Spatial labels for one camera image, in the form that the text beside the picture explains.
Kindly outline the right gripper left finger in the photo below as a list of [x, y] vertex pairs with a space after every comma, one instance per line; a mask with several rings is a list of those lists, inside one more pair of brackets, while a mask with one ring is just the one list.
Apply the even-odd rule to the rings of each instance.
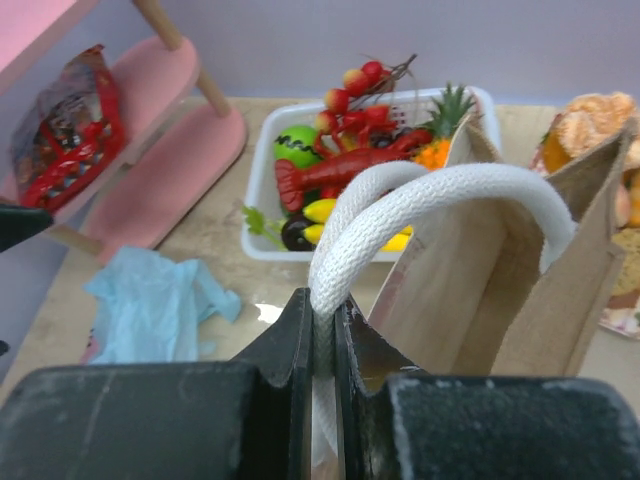
[[1, 410], [1, 475], [307, 479], [312, 363], [301, 288], [228, 361], [34, 371]]

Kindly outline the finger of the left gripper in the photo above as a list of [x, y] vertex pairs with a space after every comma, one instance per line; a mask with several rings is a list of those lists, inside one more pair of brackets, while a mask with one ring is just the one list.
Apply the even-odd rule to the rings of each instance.
[[0, 207], [0, 252], [29, 240], [54, 224], [46, 210], [12, 204]]

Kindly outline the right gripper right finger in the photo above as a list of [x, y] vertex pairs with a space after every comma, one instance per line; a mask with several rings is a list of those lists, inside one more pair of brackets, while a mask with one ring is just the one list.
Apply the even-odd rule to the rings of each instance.
[[584, 378], [432, 375], [365, 320], [335, 315], [343, 479], [635, 479], [639, 423]]

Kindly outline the red snack packet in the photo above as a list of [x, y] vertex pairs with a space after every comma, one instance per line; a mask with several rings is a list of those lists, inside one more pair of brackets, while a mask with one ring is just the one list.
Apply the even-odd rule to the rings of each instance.
[[17, 202], [55, 212], [124, 148], [120, 90], [96, 44], [41, 91], [10, 140]]

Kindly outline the blue plastic bag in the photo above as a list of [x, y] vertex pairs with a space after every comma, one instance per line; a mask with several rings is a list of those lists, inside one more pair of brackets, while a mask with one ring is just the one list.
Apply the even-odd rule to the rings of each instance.
[[242, 308], [202, 260], [137, 247], [121, 248], [85, 290], [97, 301], [82, 357], [89, 364], [195, 361], [199, 325], [212, 315], [234, 322]]

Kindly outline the brown jute grocery bag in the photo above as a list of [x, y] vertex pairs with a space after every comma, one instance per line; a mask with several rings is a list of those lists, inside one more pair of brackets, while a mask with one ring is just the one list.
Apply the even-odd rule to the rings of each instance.
[[332, 316], [380, 248], [413, 231], [370, 312], [384, 339], [432, 373], [575, 376], [621, 269], [614, 204], [637, 124], [543, 176], [498, 160], [480, 124], [445, 167], [392, 161], [339, 196], [309, 268], [317, 367], [314, 464], [338, 449]]

